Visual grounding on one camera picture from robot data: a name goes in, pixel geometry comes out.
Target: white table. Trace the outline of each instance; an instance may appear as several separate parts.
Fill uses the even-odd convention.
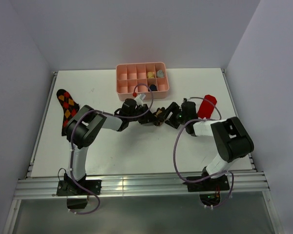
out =
[[[219,68],[167,69],[170,92],[166,99],[154,101],[152,110],[179,105],[183,98],[207,94],[217,98],[223,118],[235,116],[233,105]],[[35,154],[32,177],[57,176],[59,168],[68,168],[69,143],[61,136],[63,110],[56,92],[68,91],[74,100],[94,109],[113,113],[122,106],[116,93],[115,70],[59,71]],[[212,118],[218,118],[214,111]],[[89,147],[88,175],[128,175],[172,173],[172,150],[178,130],[130,123],[123,132],[101,129]],[[184,132],[177,147],[177,166],[181,172],[198,172],[208,165],[217,149],[212,137],[192,137]],[[237,161],[232,170],[251,170],[248,157]]]

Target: red and black sock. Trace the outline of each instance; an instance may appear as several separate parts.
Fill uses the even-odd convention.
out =
[[[77,104],[72,96],[64,89],[59,89],[57,91],[58,100],[63,107],[64,117],[63,117],[63,124],[62,124],[62,136],[65,136],[64,129],[67,123],[76,115],[79,111],[79,104]]]

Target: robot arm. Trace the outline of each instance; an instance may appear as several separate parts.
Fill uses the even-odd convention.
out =
[[[123,131],[132,121],[138,121],[140,124],[152,122],[156,126],[160,126],[163,122],[167,125],[178,128],[180,124],[185,124],[191,119],[197,119],[195,102],[184,99],[181,107],[173,102],[168,108],[158,108],[155,113],[148,111],[139,118],[134,118],[146,110],[147,105],[143,105],[144,95],[138,95],[135,99],[126,99],[122,107],[118,109],[117,116],[133,117],[119,118],[95,112],[86,116],[84,121],[80,123],[74,135],[75,152],[72,165],[74,168],[74,177],[77,182],[85,181],[85,162],[89,145],[95,140],[97,134],[102,128],[114,131]],[[89,106],[84,106],[79,112],[68,122],[66,127],[67,140],[71,142],[71,134],[77,121],[88,111],[93,110]],[[225,120],[200,121],[189,124],[186,127],[188,134],[192,136],[213,136],[215,139],[218,154],[214,160],[204,168],[204,173],[211,175],[229,169],[229,167],[239,158],[245,157],[254,149],[253,142],[243,127],[241,121],[237,117]],[[64,177],[68,184],[75,186],[71,181],[70,175]]]
[[[193,125],[196,136],[213,136],[218,154],[205,168],[208,175],[226,171],[239,158],[254,150],[254,144],[238,117],[201,121]]]

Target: glass panel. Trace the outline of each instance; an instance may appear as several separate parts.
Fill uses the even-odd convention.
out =
[[[89,201],[90,210],[96,201]],[[66,199],[24,200],[15,234],[271,234],[273,228],[262,193],[233,194],[213,211],[198,195],[106,197],[98,211],[67,212]]]

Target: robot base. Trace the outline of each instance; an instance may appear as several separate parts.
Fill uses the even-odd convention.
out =
[[[197,180],[204,178],[206,175],[202,176],[189,176],[187,180]],[[211,192],[216,191],[217,186],[221,191],[228,191],[230,189],[228,178],[226,175],[218,177],[216,179],[207,179],[199,183],[184,183],[188,187],[188,192]]]
[[[84,188],[90,190],[96,195],[100,195],[101,180],[86,180],[86,175],[78,181]],[[64,180],[60,180],[57,189],[57,196],[76,196],[89,195],[88,192],[79,188],[70,177],[64,175]]]

